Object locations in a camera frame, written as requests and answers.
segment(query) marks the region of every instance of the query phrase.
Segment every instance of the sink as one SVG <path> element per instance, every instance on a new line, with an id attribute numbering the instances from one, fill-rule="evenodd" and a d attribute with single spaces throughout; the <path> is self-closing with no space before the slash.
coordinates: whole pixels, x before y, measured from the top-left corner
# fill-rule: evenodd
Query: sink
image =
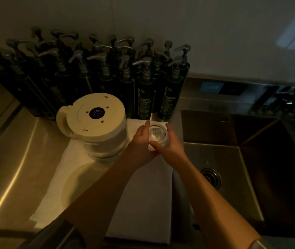
<path id="1" fill-rule="evenodd" d="M 194 166 L 261 234 L 295 237 L 295 142 L 282 121 L 183 110 Z"/>

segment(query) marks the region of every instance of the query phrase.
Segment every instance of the white handle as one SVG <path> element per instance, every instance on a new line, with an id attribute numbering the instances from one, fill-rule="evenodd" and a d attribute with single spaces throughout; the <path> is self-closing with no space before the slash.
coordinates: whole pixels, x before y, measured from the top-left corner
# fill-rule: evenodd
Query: white handle
<path id="1" fill-rule="evenodd" d="M 61 132 L 70 138 L 75 139 L 74 135 L 71 132 L 70 127 L 67 123 L 67 113 L 68 113 L 69 107 L 61 107 L 56 115 L 56 123 Z"/>

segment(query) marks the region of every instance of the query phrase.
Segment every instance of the person's right hand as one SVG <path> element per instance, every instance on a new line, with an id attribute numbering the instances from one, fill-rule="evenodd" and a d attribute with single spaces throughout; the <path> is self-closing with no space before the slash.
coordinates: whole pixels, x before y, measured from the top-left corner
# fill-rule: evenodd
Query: person's right hand
<path id="1" fill-rule="evenodd" d="M 183 146 L 179 141 L 179 138 L 175 134 L 174 130 L 170 127 L 169 124 L 166 124 L 168 135 L 169 135 L 169 147 L 166 148 L 161 144 L 150 141 L 150 145 L 162 155 L 164 160 L 172 167 L 175 167 L 177 164 L 187 160 L 187 156 L 184 153 Z"/>

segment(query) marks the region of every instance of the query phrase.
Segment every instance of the hand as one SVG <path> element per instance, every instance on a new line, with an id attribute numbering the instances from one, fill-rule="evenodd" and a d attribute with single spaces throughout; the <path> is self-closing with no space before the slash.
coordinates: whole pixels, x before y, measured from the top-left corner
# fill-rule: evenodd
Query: hand
<path id="1" fill-rule="evenodd" d="M 169 135 L 169 147 L 166 148 L 161 144 L 150 141 L 150 145 L 162 155 L 164 160 L 172 167 L 181 163 L 184 160 L 188 160 L 186 154 L 184 153 L 183 146 L 179 141 L 179 138 L 175 134 L 174 130 L 169 124 L 166 124 L 168 135 Z"/>
<path id="2" fill-rule="evenodd" d="M 149 151 L 149 127 L 150 121 L 147 120 L 145 125 L 141 125 L 137 129 L 133 140 L 129 142 L 119 160 L 138 169 L 159 155 L 156 150 Z"/>

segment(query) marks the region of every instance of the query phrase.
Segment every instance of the white wall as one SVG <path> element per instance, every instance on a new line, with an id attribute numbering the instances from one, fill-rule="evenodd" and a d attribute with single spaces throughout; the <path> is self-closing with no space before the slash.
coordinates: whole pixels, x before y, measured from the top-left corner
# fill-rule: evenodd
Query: white wall
<path id="1" fill-rule="evenodd" d="M 77 30 L 88 48 L 92 32 L 133 35 L 135 45 L 187 43 L 194 76 L 295 82 L 295 0 L 0 0 L 0 47 L 29 39 L 33 25 L 46 38 L 50 29 Z"/>

